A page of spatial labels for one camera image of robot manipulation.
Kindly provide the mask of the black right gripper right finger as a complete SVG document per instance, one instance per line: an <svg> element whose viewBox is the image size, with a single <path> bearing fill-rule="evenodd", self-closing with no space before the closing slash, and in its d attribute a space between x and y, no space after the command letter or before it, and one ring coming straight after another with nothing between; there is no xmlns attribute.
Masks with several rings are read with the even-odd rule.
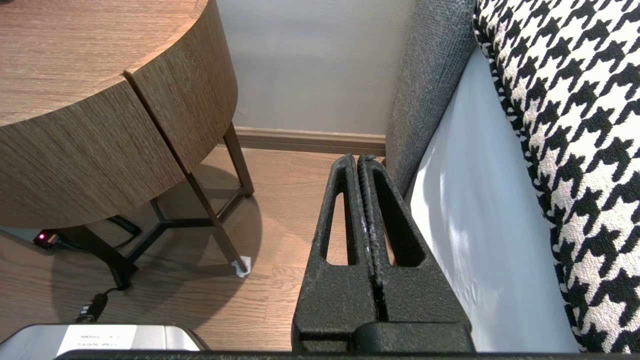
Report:
<svg viewBox="0 0 640 360"><path fill-rule="evenodd" d="M358 158L358 180L370 243L372 287L386 322L471 322L386 167Z"/></svg>

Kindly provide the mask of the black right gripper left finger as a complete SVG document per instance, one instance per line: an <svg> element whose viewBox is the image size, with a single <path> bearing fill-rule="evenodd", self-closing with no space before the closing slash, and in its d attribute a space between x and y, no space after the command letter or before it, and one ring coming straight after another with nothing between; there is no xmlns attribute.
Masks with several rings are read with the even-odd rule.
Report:
<svg viewBox="0 0 640 360"><path fill-rule="evenodd" d="M327 261L338 195L343 196L347 264ZM291 324L295 353L345 353L352 334L377 320L371 276L371 244L355 158L350 153L330 168Z"/></svg>

